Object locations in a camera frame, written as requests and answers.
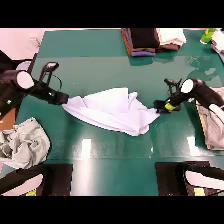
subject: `gray cloth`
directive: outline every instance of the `gray cloth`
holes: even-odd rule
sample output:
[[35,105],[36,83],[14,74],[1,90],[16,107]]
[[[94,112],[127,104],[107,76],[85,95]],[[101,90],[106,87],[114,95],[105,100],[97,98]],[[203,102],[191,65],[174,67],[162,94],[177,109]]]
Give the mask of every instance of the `gray cloth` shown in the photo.
[[43,162],[49,148],[50,141],[35,118],[0,131],[0,162],[13,168],[27,169]]
[[[212,89],[224,99],[224,87]],[[215,150],[224,150],[224,124],[212,111],[202,106],[199,106],[199,114],[206,115],[207,118],[206,144],[213,146]]]

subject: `white floor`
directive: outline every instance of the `white floor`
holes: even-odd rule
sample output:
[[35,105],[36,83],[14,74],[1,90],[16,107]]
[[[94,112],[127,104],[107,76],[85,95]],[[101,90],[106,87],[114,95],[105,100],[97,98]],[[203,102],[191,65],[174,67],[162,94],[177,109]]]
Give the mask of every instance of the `white floor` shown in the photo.
[[31,59],[38,52],[45,31],[120,28],[0,28],[0,50],[12,59]]

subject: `table surface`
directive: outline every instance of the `table surface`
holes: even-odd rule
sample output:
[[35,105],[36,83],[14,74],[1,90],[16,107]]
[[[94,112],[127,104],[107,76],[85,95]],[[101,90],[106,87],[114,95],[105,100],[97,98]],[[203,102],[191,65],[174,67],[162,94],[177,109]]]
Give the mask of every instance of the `table surface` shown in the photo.
[[[57,61],[54,74],[70,97],[128,87],[150,108],[154,100],[168,96],[164,78],[200,78],[211,87],[223,86],[223,64],[210,44],[200,44],[203,32],[184,30],[187,43],[179,51],[141,58],[127,56],[120,30],[46,32],[32,76],[38,78],[44,64]],[[58,86],[52,80],[51,87]],[[71,195],[158,195],[157,161],[208,160],[224,168],[224,153],[206,149],[193,104],[161,115],[138,137],[86,124],[61,106],[28,96],[16,123],[32,116],[51,140],[46,163],[74,164]],[[91,140],[89,154],[82,147],[85,139]]]

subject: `yellow tape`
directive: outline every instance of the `yellow tape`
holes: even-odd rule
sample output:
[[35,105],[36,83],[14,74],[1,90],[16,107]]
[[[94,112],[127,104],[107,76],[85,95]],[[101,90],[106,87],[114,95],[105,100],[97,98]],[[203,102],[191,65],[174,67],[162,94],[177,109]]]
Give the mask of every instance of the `yellow tape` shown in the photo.
[[26,194],[26,196],[37,196],[37,191],[36,190],[30,191]]
[[203,188],[194,188],[194,195],[195,196],[205,196],[205,191]]
[[167,110],[173,110],[175,107],[172,106],[170,103],[167,103],[167,104],[165,105],[165,108],[166,108]]

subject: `green bottle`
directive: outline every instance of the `green bottle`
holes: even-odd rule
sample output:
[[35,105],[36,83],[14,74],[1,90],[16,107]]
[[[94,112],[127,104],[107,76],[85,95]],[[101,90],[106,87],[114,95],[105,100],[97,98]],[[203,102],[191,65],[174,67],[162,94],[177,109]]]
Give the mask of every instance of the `green bottle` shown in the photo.
[[207,28],[203,36],[201,37],[200,42],[202,44],[207,44],[211,39],[213,34],[215,33],[217,28]]

